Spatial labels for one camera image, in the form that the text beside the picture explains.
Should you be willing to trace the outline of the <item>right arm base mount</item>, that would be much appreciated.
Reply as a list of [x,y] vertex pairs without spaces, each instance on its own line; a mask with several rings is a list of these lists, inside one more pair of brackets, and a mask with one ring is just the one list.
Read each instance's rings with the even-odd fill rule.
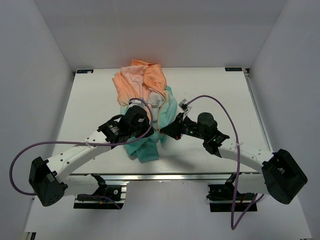
[[[225,184],[208,184],[209,208],[211,213],[230,213],[232,211],[233,190]],[[234,211],[243,212],[253,200],[253,193],[236,194]]]

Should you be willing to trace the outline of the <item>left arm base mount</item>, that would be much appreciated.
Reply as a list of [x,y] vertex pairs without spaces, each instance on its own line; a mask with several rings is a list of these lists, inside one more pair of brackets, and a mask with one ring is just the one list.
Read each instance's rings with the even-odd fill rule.
[[97,173],[90,175],[97,187],[92,193],[75,196],[73,208],[87,210],[121,210],[126,198],[126,184],[106,182]]

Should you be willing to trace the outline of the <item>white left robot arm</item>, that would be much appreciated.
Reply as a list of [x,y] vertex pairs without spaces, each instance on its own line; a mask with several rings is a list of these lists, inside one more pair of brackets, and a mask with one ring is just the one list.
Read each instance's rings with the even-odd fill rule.
[[106,153],[116,144],[130,138],[152,134],[147,112],[140,106],[130,107],[102,124],[81,144],[46,160],[37,157],[31,163],[29,183],[44,207],[57,203],[64,196],[89,195],[96,200],[107,192],[105,180],[97,173],[73,175],[90,160]]

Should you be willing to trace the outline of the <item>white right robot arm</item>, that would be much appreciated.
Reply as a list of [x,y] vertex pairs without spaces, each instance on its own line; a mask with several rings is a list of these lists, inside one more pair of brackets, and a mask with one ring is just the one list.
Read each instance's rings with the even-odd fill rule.
[[225,182],[226,195],[233,200],[246,193],[267,194],[288,205],[308,182],[307,176],[287,150],[271,152],[236,143],[218,130],[218,123],[208,112],[201,113],[197,121],[179,113],[160,132],[175,140],[180,140],[183,135],[201,139],[209,154],[240,162],[255,170],[256,174],[235,173]]

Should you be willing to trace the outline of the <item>orange and teal jacket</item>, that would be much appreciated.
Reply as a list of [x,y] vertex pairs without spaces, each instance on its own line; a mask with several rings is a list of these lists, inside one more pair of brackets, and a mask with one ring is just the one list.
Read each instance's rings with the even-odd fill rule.
[[131,157],[137,157],[140,163],[147,163],[160,159],[157,144],[165,144],[167,136],[160,133],[160,129],[172,123],[176,117],[178,102],[159,63],[150,63],[140,59],[133,59],[129,66],[122,67],[112,78],[117,91],[117,101],[120,113],[129,110],[129,101],[139,98],[136,104],[143,107],[149,119],[153,119],[154,133],[150,136],[126,144],[125,150]]

